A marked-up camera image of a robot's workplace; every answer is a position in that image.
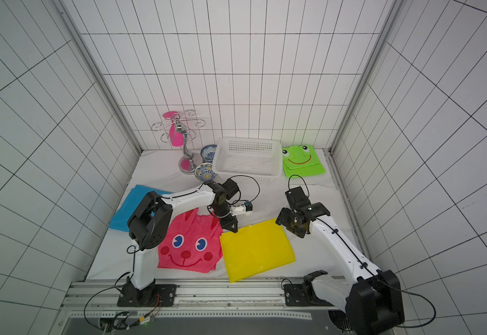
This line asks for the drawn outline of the yellow raincoat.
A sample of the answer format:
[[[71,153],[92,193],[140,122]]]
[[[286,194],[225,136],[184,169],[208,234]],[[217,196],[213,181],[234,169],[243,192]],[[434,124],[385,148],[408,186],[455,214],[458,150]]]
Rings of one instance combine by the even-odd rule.
[[[246,226],[220,237],[225,269],[230,283],[296,261],[283,226],[274,219]]]

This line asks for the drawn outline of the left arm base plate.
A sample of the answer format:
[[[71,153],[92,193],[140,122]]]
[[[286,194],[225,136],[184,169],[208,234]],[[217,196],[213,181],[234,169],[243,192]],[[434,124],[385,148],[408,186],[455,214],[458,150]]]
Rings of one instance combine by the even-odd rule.
[[[172,307],[177,286],[173,284],[151,284],[138,290],[132,283],[126,283],[119,294],[118,307]]]

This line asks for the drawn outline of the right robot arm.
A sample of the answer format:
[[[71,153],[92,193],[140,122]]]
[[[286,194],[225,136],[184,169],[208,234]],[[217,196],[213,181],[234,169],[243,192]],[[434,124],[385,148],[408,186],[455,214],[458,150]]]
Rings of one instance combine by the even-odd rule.
[[[311,305],[331,304],[342,311],[356,334],[381,334],[405,321],[401,285],[390,270],[383,272],[341,231],[330,211],[312,203],[301,187],[285,196],[276,224],[300,238],[311,235],[326,249],[343,273],[334,279],[324,270],[306,275],[301,295]]]

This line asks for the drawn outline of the pink rabbit raincoat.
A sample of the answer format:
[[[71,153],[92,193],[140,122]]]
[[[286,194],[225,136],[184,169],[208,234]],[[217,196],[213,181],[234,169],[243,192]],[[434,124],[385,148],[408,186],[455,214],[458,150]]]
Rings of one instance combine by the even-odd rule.
[[[219,219],[199,215],[198,210],[180,214],[158,246],[158,267],[207,274],[223,256]]]

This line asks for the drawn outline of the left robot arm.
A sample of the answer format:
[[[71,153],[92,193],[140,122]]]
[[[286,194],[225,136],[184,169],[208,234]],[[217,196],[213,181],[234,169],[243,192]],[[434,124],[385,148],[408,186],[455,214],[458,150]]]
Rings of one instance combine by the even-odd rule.
[[[180,193],[147,193],[128,220],[136,243],[135,266],[130,278],[134,289],[155,282],[155,270],[179,269],[207,274],[223,256],[223,230],[238,230],[229,200],[239,192],[237,183],[206,181]]]

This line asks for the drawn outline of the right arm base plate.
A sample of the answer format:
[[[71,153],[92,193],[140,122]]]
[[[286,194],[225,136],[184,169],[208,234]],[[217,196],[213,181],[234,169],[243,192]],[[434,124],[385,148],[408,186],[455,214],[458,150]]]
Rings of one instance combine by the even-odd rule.
[[[287,307],[333,307],[327,301],[306,294],[302,284],[284,283],[282,289]]]

